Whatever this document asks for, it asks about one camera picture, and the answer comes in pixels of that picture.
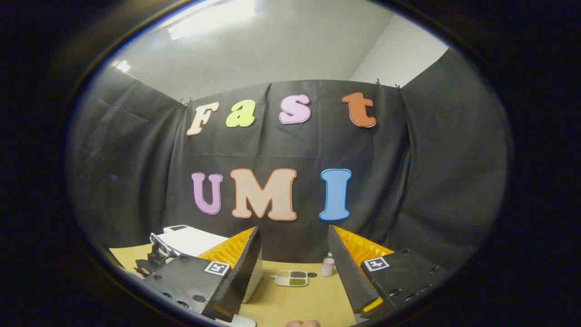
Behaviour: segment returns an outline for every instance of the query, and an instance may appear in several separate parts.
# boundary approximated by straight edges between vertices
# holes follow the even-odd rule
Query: screw hole
[[[185,308],[189,308],[189,305],[183,301],[177,301],[179,304],[183,305]]]
[[[193,299],[194,299],[196,302],[206,302],[206,298],[205,298],[205,297],[203,297],[203,296],[201,296],[201,295],[198,295],[198,294],[194,295],[194,296],[193,296]]]
[[[416,295],[417,295],[417,293],[415,293],[415,294],[410,294],[408,297],[406,297],[406,301],[409,301],[409,300],[411,300],[411,299],[412,299],[414,296],[416,296]]]
[[[401,293],[401,289],[393,289],[389,292],[389,296],[396,296]]]

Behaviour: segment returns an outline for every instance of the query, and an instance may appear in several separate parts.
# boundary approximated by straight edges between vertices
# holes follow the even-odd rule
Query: black cloth
[[[362,92],[377,119],[356,126],[342,98]],[[309,97],[311,117],[283,125],[289,95]],[[256,102],[248,127],[227,127],[232,106]],[[195,108],[220,107],[188,136]],[[81,226],[106,247],[148,242],[150,232],[185,224],[225,237],[259,226],[265,260],[320,262],[329,224],[394,250],[411,247],[447,268],[483,240],[503,195],[507,146],[493,90],[450,50],[402,90],[352,81],[303,80],[238,88],[188,105],[108,69],[89,89],[71,133],[70,190]],[[273,170],[294,169],[293,221],[232,216],[230,171],[252,170],[264,187]],[[351,170],[350,216],[323,221],[326,169]],[[223,176],[221,209],[202,212],[191,174]]]

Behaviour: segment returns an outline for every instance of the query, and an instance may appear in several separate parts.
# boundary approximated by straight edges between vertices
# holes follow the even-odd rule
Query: table
[[[111,253],[125,269],[134,271],[135,260],[147,259],[151,244],[127,248],[111,248]],[[264,276],[247,303],[240,306],[240,315],[256,321],[257,327],[284,327],[292,320],[318,320],[321,327],[355,325],[347,293],[337,273],[322,277],[321,264],[297,264],[263,260]],[[317,273],[305,287],[278,286],[269,275],[278,270],[301,270]]]

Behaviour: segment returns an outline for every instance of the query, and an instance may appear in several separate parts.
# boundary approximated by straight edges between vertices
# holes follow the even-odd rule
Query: white bottle
[[[333,269],[335,269],[335,259],[333,255],[329,254],[323,259],[323,267],[321,268],[321,276],[329,277],[333,275]]]

